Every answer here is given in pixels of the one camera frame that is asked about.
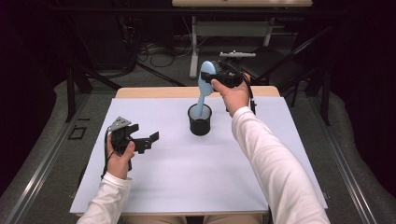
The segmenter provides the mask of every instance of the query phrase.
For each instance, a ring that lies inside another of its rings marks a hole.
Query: handheld controller
[[[160,139],[159,132],[156,132],[150,135],[148,138],[132,138],[131,134],[135,133],[139,130],[139,125],[134,124],[131,125],[131,121],[124,119],[122,117],[118,117],[113,124],[107,128],[108,132],[111,132],[111,145],[114,148],[114,151],[119,155],[122,155],[125,152],[130,141],[134,142],[134,151],[137,151],[139,154],[145,153],[146,149],[151,149],[151,145],[153,142]],[[107,151],[105,147],[105,170],[104,174],[107,170]],[[132,170],[131,161],[128,161],[128,171]]]

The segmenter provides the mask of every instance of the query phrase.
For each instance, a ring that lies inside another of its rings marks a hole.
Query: white long sleeve shirt
[[[96,197],[78,223],[117,223],[123,206],[131,192],[132,179],[119,179],[105,174]]]
[[[330,223],[304,167],[247,106],[235,112],[232,125],[275,224]]]
[[[271,207],[275,224],[330,223],[304,167],[248,107],[235,112],[232,127]],[[132,179],[122,180],[106,173],[78,223],[117,223],[131,186]]]

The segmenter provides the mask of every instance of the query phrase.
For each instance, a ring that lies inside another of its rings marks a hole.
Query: hand
[[[107,171],[120,179],[126,179],[128,173],[128,161],[134,156],[134,142],[129,142],[125,152],[122,155],[114,152],[111,145],[111,134],[107,137],[107,156],[110,158],[107,162]]]
[[[250,80],[250,76],[248,74],[245,75],[247,80]],[[228,88],[214,78],[211,84],[222,96],[231,117],[239,108],[248,106],[248,86],[244,81],[235,88]]]

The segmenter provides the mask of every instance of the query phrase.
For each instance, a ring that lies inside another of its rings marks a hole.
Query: black cup
[[[197,104],[190,106],[188,115],[190,119],[190,130],[195,135],[205,135],[210,131],[210,117],[212,117],[212,109],[208,105],[204,105],[202,116],[195,116],[195,108]]]

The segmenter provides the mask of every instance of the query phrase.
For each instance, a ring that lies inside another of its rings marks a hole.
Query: dark background
[[[167,1],[131,1],[126,7],[170,7]],[[50,6],[114,6],[101,1],[46,1]],[[18,172],[41,134],[56,95],[53,88],[66,79],[73,60],[94,69],[131,68],[130,51],[122,43],[119,18],[98,15],[72,18],[49,16],[27,0],[3,0],[0,5],[0,71],[6,113],[2,116],[1,193]],[[297,43],[328,24],[338,26],[331,52],[332,91],[345,102],[362,158],[379,182],[396,196],[396,148],[393,139],[396,84],[396,31],[391,1],[314,1],[318,9],[351,11],[350,20],[306,20]],[[181,18],[149,15],[140,38],[173,47],[174,34],[185,31]]]

